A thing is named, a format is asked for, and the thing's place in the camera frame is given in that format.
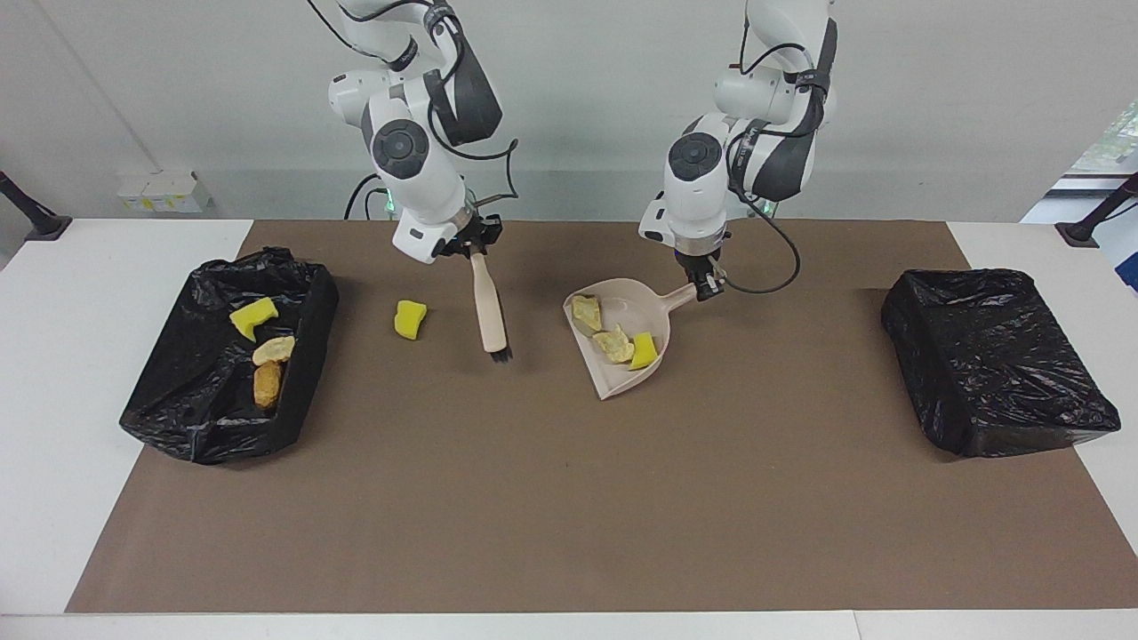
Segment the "beige brush with black bristles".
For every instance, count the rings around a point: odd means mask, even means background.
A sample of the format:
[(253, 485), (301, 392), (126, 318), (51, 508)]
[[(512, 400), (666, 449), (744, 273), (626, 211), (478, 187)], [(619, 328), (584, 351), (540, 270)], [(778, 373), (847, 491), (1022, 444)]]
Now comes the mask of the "beige brush with black bristles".
[(504, 323), (504, 317), (501, 314), (501, 301), (496, 284), (483, 252), (472, 252), (469, 260), (473, 276), (473, 300), (483, 350), (497, 364), (505, 364), (512, 359), (512, 352), (509, 348), (508, 325)]

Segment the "beige plastic dustpan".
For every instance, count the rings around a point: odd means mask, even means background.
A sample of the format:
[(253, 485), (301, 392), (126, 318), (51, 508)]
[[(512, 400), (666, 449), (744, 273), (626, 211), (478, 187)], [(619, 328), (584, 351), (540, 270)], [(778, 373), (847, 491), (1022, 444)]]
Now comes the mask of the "beige plastic dustpan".
[[(607, 356), (589, 325), (574, 315), (574, 300), (595, 300), (600, 307), (601, 331), (621, 328), (630, 343), (640, 333), (648, 333), (657, 356), (641, 368), (626, 362), (615, 362)], [(632, 389), (662, 364), (671, 334), (670, 313), (696, 297), (695, 284), (684, 286), (669, 294), (658, 294), (646, 284), (630, 278), (615, 278), (574, 292), (564, 300), (564, 319), (572, 327), (574, 340), (582, 352), (589, 372), (589, 379), (600, 400), (615, 397)]]

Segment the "wide pale dumpling piece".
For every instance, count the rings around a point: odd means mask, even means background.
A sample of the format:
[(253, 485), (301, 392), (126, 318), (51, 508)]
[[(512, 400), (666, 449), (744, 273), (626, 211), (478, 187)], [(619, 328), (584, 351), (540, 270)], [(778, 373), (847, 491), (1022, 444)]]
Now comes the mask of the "wide pale dumpling piece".
[(615, 325), (611, 331), (594, 333), (592, 340), (613, 364), (628, 364), (637, 353), (634, 340), (622, 331), (621, 325)]

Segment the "notched yellow sponge piece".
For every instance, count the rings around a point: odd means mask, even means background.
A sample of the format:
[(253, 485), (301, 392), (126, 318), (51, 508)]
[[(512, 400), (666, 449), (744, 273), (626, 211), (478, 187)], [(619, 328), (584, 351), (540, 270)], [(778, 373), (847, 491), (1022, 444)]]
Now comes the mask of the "notched yellow sponge piece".
[(279, 309), (271, 297), (259, 297), (244, 307), (236, 309), (228, 315), (228, 320), (244, 339), (257, 343), (256, 329), (265, 325), (269, 320), (277, 319)]

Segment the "brown bread roll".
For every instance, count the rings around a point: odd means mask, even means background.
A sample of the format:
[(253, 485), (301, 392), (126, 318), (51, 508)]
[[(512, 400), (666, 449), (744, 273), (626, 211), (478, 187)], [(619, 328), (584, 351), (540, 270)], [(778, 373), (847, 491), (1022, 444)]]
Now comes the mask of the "brown bread roll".
[(277, 409), (282, 389), (282, 372), (284, 366), (281, 362), (269, 361), (257, 366), (253, 372), (253, 404), (262, 411)]

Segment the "bin lined with black bag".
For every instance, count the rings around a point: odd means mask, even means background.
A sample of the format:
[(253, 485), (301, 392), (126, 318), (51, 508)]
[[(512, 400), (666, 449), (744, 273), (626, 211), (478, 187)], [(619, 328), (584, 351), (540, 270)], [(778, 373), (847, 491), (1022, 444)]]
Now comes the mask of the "bin lined with black bag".
[[(271, 297), (279, 315), (244, 339), (228, 315)], [(127, 434), (172, 458), (200, 465), (271, 456), (300, 440), (324, 372), (339, 303), (329, 268), (265, 247), (195, 268), (176, 296), (119, 418)], [(295, 336), (277, 409), (253, 404), (251, 353)]]
[(921, 430), (940, 450), (1025, 456), (1122, 427), (1024, 272), (907, 270), (879, 317)]

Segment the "brown paper table mat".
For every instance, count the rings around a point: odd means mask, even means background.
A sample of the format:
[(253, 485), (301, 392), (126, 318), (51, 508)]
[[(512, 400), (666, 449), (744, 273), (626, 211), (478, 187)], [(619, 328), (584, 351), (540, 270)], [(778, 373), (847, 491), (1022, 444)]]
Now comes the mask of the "brown paper table mat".
[[(681, 307), (662, 366), (600, 401), (574, 289), (679, 284), (621, 223), (509, 223), (489, 266), (516, 356), (473, 325), (463, 260), (388, 223), (259, 221), (244, 251), (325, 264), (341, 302), (300, 441), (205, 467), (140, 453), (68, 612), (1138, 608), (1138, 556), (1071, 449), (960, 459), (921, 433), (879, 323), (947, 227), (792, 221), (805, 272)], [(417, 340), (399, 300), (429, 307)]]

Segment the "white wall socket box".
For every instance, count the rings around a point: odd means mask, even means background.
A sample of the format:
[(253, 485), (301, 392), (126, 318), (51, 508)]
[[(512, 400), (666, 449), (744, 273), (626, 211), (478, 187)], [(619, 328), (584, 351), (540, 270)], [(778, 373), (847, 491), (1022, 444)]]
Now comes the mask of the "white wall socket box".
[(200, 214), (214, 206), (211, 192), (192, 171), (124, 177), (117, 197), (134, 213)]

